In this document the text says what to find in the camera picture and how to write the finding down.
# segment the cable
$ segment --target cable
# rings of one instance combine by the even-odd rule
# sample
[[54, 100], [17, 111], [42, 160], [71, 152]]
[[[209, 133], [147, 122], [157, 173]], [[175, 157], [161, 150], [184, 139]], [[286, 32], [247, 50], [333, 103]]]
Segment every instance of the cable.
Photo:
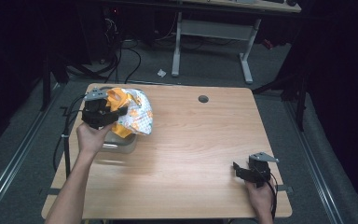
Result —
[[[107, 29], [107, 31], [104, 33], [106, 38], [108, 38], [108, 52], [107, 52], [107, 56], [106, 58], [110, 58], [110, 55], [112, 54], [112, 51], [115, 50], [115, 42], [114, 40], [116, 39], [117, 42], [120, 42], [120, 39], [121, 39], [121, 35], [117, 35], [117, 37], [113, 37], [112, 39], [112, 42], [110, 42], [110, 38], [109, 38], [109, 35], [108, 35], [108, 32], [109, 30], [112, 28], [112, 26], [115, 27], [115, 34], [117, 33], [117, 26], [116, 26], [116, 23], [110, 19], [105, 19], [106, 21], [108, 21], [110, 23], [110, 27]], [[111, 62], [105, 67], [105, 68], [102, 68], [100, 70], [97, 70], [97, 71], [92, 71], [93, 74], [95, 75], [100, 75], [100, 74], [103, 74], [105, 72], [108, 72], [109, 70], [111, 69], [115, 69], [115, 66], [117, 66], [117, 55], [114, 53], [114, 55], [112, 56], [111, 58]], [[82, 73], [82, 72], [77, 72], [77, 71], [74, 71], [73, 69], [69, 68], [69, 67], [66, 67], [66, 72], [70, 73], [70, 74], [73, 74], [75, 76], [86, 76], [86, 74]]]
[[240, 40], [235, 40], [235, 39], [230, 39], [228, 41], [226, 41], [225, 43], [218, 43], [218, 42], [215, 42], [215, 41], [211, 41], [211, 40], [208, 40], [208, 38], [205, 38], [204, 40], [206, 43], [209, 43], [209, 44], [214, 44], [214, 45], [219, 45], [219, 46], [225, 46], [225, 45], [229, 45], [231, 42], [240, 42]]
[[178, 16], [178, 13], [175, 12], [175, 16], [173, 17], [173, 22], [172, 22], [172, 26], [171, 26], [170, 31], [164, 37], [159, 38], [159, 39], [155, 39], [155, 41], [163, 40], [163, 39], [170, 38], [170, 37], [174, 36], [174, 35], [171, 35], [171, 36], [169, 36], [169, 35], [172, 33], [173, 27], [175, 26], [177, 16]]
[[66, 120], [65, 120], [65, 127], [62, 132], [62, 137], [64, 138], [63, 141], [63, 153], [65, 157], [65, 172], [66, 177], [69, 176], [71, 173], [71, 159], [69, 157], [69, 121], [70, 121], [70, 115], [72, 113], [72, 110], [74, 108], [74, 105], [77, 101], [83, 99], [85, 97], [85, 94], [82, 94], [81, 96], [77, 97], [69, 106], [67, 114], [66, 114]]
[[133, 49], [133, 48], [135, 48], [135, 47], [138, 46], [139, 41], [138, 41], [137, 39], [127, 39], [127, 40], [124, 40], [124, 41], [122, 42], [122, 44], [124, 44], [125, 42], [131, 42], [131, 41], [135, 42], [135, 45], [130, 46], [130, 47], [126, 47], [126, 48], [123, 48], [123, 49]]
[[[159, 41], [155, 41], [155, 44], [157, 44], [159, 46], [163, 46], [163, 47], [170, 47], [175, 44], [175, 40], [169, 40], [170, 38], [173, 38], [173, 37], [175, 37], [175, 35], [169, 36], [169, 37], [167, 37], [165, 39], [161, 39]], [[168, 42], [169, 44], [161, 44], [161, 42], [163, 42], [163, 41]]]
[[111, 47], [111, 41], [110, 41], [110, 38], [109, 38], [109, 31], [110, 31], [110, 29], [112, 29], [113, 26], [115, 26], [115, 32], [116, 32], [117, 27], [116, 27], [116, 24], [112, 20], [105, 18], [105, 21], [108, 21], [109, 25], [106, 25], [107, 29], [106, 29], [104, 35], [106, 36], [107, 46]]
[[[120, 45], [120, 55], [118, 56], [118, 62], [120, 63], [121, 62], [121, 55], [122, 55], [122, 45]], [[115, 83], [118, 84], [118, 65], [117, 65], [117, 68], [116, 68], [116, 79], [115, 79]]]
[[203, 46], [203, 44], [204, 44], [204, 38], [201, 38], [200, 39], [200, 44], [198, 45], [198, 46], [196, 46], [195, 48], [187, 48], [187, 47], [185, 47], [183, 44], [182, 44], [182, 42], [183, 41], [181, 41], [181, 48], [183, 48], [183, 49], [190, 49], [190, 50], [194, 50], [194, 49], [199, 49], [200, 47], [202, 47]]
[[133, 73], [135, 73], [135, 71], [136, 71], [136, 70], [139, 68], [139, 66], [141, 65], [141, 55], [140, 55], [138, 52], [136, 52], [135, 50], [133, 50], [133, 49], [128, 49], [128, 50], [130, 50], [130, 51], [132, 51], [132, 52], [134, 52], [134, 53], [136, 53], [136, 54], [138, 55], [138, 57], [139, 57], [139, 62], [138, 62], [138, 65], [136, 65], [135, 69], [133, 69], [133, 71], [127, 75], [126, 80], [124, 81], [124, 84], [127, 84], [129, 78], [132, 76]]
[[112, 74], [113, 74], [113, 72], [115, 71], [115, 70], [117, 70], [117, 67], [118, 67], [118, 63], [119, 63], [119, 60], [118, 60], [118, 58], [117, 58], [117, 55], [115, 54], [115, 66], [112, 68], [112, 71], [109, 73], [109, 75], [106, 77], [106, 79], [105, 79], [105, 81], [104, 81], [104, 83], [106, 83], [108, 80], [109, 80], [109, 78], [112, 76]]
[[260, 174], [260, 176], [263, 178], [264, 182], [266, 182], [269, 186], [269, 188], [271, 189], [272, 195], [273, 195], [273, 202], [272, 202], [272, 209], [271, 209], [271, 214], [272, 214], [272, 220], [275, 218], [275, 212], [277, 210], [277, 195], [278, 195], [278, 183], [277, 180], [275, 179], [275, 176], [273, 174], [271, 174], [273, 176], [273, 178], [275, 179], [275, 186], [276, 189], [274, 189], [272, 187], [272, 185], [269, 183], [269, 181], [267, 181], [267, 179], [260, 173], [260, 171], [255, 167], [255, 170]]
[[[74, 122], [75, 119], [76, 119], [76, 116], [74, 116], [74, 117], [69, 121], [69, 123], [71, 124], [72, 122]], [[56, 159], [57, 159], [58, 147], [60, 146], [61, 140], [62, 140], [62, 135], [61, 135], [60, 138], [58, 139], [57, 145], [56, 145], [56, 147], [54, 148], [54, 154], [53, 154], [53, 168], [54, 168], [54, 172], [57, 172], [57, 168], [58, 168]]]

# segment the black cable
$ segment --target black cable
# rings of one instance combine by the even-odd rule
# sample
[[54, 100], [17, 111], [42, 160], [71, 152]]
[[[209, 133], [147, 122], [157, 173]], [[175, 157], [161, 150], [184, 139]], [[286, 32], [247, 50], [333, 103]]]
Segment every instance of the black cable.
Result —
[[117, 70], [119, 61], [118, 61], [118, 58], [117, 58], [117, 55], [116, 55], [116, 54], [115, 54], [115, 62], [116, 62], [116, 63], [115, 63], [115, 66], [112, 68], [112, 71], [109, 73], [109, 75], [108, 75], [107, 78], [105, 79], [104, 83], [106, 83], [106, 82], [109, 80], [109, 78], [112, 76], [113, 72], [115, 72], [115, 70]]
[[69, 119], [70, 119], [70, 115], [72, 113], [72, 110], [74, 108], [74, 105], [77, 101], [83, 99], [85, 96], [85, 94], [82, 94], [81, 96], [77, 97], [69, 106], [68, 111], [66, 113], [66, 120], [65, 120], [65, 127], [63, 129], [63, 133], [62, 133], [62, 137], [64, 138], [63, 141], [63, 153], [65, 156], [65, 172], [66, 172], [66, 177], [69, 176], [69, 174], [71, 173], [71, 159], [69, 156]]
[[182, 44], [182, 42], [183, 42], [183, 41], [181, 41], [181, 45], [180, 45], [181, 48], [194, 50], [194, 49], [199, 49], [199, 48], [201, 48], [201, 47], [203, 46], [203, 44], [204, 44], [204, 38], [202, 38], [202, 39], [200, 40], [200, 44], [199, 44], [198, 46], [196, 46], [195, 48], [187, 48], [187, 47], [185, 47], [185, 46]]
[[132, 52], [134, 52], [134, 53], [136, 53], [136, 54], [138, 55], [138, 57], [139, 57], [139, 62], [138, 62], [138, 65], [136, 65], [135, 69], [133, 69], [133, 71], [127, 75], [127, 78], [126, 78], [126, 80], [124, 81], [124, 84], [127, 84], [129, 78], [132, 76], [133, 73], [135, 73], [135, 71], [136, 71], [136, 70], [139, 68], [139, 66], [141, 65], [141, 55], [140, 55], [138, 52], [136, 52], [135, 50], [133, 50], [133, 49], [128, 49], [128, 50], [130, 50], [130, 51], [132, 51]]
[[274, 189], [271, 184], [269, 183], [269, 181], [267, 181], [267, 179], [260, 173], [260, 171], [255, 167], [255, 170], [260, 174], [260, 176], [263, 178], [264, 182], [266, 182], [269, 186], [269, 188], [271, 189], [272, 195], [273, 195], [273, 202], [272, 202], [272, 209], [271, 209], [271, 214], [272, 214], [272, 220], [275, 218], [275, 212], [277, 210], [277, 195], [278, 195], [278, 189]]
[[139, 41], [137, 39], [124, 40], [122, 44], [124, 44], [125, 42], [129, 42], [129, 41], [134, 41], [135, 44], [133, 46], [126, 47], [126, 48], [123, 48], [123, 49], [133, 49], [133, 48], [137, 47], [138, 44], [139, 44]]
[[[161, 39], [161, 40], [158, 40], [158, 41], [155, 40], [154, 43], [157, 44], [157, 45], [163, 46], [163, 47], [170, 47], [170, 46], [173, 46], [175, 44], [175, 40], [170, 40], [170, 38], [172, 38], [172, 37], [175, 37], [175, 35], [166, 37], [165, 39]], [[163, 42], [163, 41], [169, 42], [169, 44], [161, 44], [160, 42]]]
[[[116, 62], [115, 56], [116, 56], [116, 54], [112, 57], [111, 62], [105, 68], [102, 68], [101, 70], [98, 70], [95, 72], [93, 71], [92, 73], [94, 73], [95, 75], [100, 75], [100, 74], [105, 73], [105, 72], [109, 71], [110, 69], [114, 68], [115, 62]], [[69, 67], [66, 67], [65, 69], [66, 69], [66, 72], [68, 72], [72, 75], [79, 76], [79, 77], [86, 76], [86, 74], [84, 74], [82, 72], [74, 71], [74, 70], [70, 69]]]
[[169, 31], [165, 36], [163, 36], [163, 37], [161, 37], [161, 38], [158, 38], [158, 39], [155, 39], [155, 40], [154, 40], [155, 43], [158, 43], [159, 40], [164, 40], [164, 39], [171, 38], [171, 37], [175, 36], [175, 35], [171, 35], [171, 33], [172, 33], [172, 30], [173, 30], [173, 27], [174, 27], [175, 24], [176, 24], [176, 18], [177, 18], [177, 17], [178, 17], [178, 12], [175, 12], [175, 15], [174, 15], [174, 17], [173, 17], [173, 22], [172, 22], [172, 26], [171, 26], [170, 31]]
[[[118, 63], [121, 62], [121, 55], [122, 55], [122, 47], [123, 45], [121, 44], [120, 45], [120, 48], [119, 48], [119, 55], [118, 55]], [[117, 65], [117, 68], [116, 68], [116, 78], [115, 78], [115, 83], [118, 84], [118, 65]]]
[[204, 41], [206, 43], [213, 44], [213, 45], [219, 45], [219, 46], [226, 46], [226, 45], [229, 45], [232, 42], [235, 42], [235, 43], [240, 42], [239, 40], [230, 39], [230, 40], [226, 41], [225, 43], [218, 43], [218, 42], [215, 42], [215, 41], [208, 40], [207, 38], [204, 39]]
[[[69, 123], [71, 124], [72, 122], [74, 122], [74, 120], [76, 119], [76, 116], [74, 116], [70, 121]], [[57, 162], [56, 162], [56, 159], [57, 159], [57, 152], [58, 152], [58, 148], [60, 146], [60, 142], [62, 140], [62, 135], [60, 135], [60, 138], [58, 139], [57, 141], [57, 145], [56, 147], [54, 148], [54, 154], [53, 154], [53, 168], [54, 168], [54, 172], [57, 172]]]

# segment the wooden table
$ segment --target wooden table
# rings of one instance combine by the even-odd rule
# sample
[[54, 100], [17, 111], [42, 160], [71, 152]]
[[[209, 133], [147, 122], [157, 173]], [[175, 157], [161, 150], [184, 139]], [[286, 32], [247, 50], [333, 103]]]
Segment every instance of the wooden table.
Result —
[[[106, 84], [91, 84], [93, 87]], [[100, 152], [91, 165], [83, 218], [254, 217], [243, 180], [232, 162], [247, 167], [250, 154], [273, 156], [252, 92], [245, 88], [115, 85], [143, 90], [153, 107], [153, 132], [139, 136], [131, 154]], [[201, 103], [199, 96], [209, 98]], [[77, 116], [75, 127], [82, 121]], [[71, 160], [78, 146], [70, 136]], [[271, 172], [282, 184], [275, 163]], [[51, 185], [65, 181], [64, 158]], [[56, 196], [49, 195], [46, 217]], [[276, 217], [292, 208], [278, 194]]]

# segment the table leg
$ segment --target table leg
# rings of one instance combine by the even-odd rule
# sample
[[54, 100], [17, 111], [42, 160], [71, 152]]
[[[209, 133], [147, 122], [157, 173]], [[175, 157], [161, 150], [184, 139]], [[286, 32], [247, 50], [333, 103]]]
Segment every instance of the table leg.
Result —
[[176, 45], [175, 45], [175, 52], [173, 53], [173, 62], [172, 62], [173, 77], [179, 76], [181, 33], [182, 33], [182, 12], [178, 12], [178, 22], [176, 25]]
[[250, 37], [249, 37], [249, 40], [248, 40], [248, 45], [246, 47], [246, 51], [244, 53], [240, 53], [242, 72], [243, 72], [243, 75], [245, 77], [245, 82], [247, 84], [252, 84], [253, 83], [251, 70], [249, 69], [249, 64], [248, 64], [248, 57], [249, 57], [249, 54], [251, 52], [252, 45], [255, 42], [255, 36], [257, 35], [257, 31], [258, 31], [258, 27], [260, 26], [260, 22], [261, 22], [261, 19], [257, 19], [255, 21], [255, 25], [252, 28], [252, 31], [251, 31], [251, 34], [250, 34]]

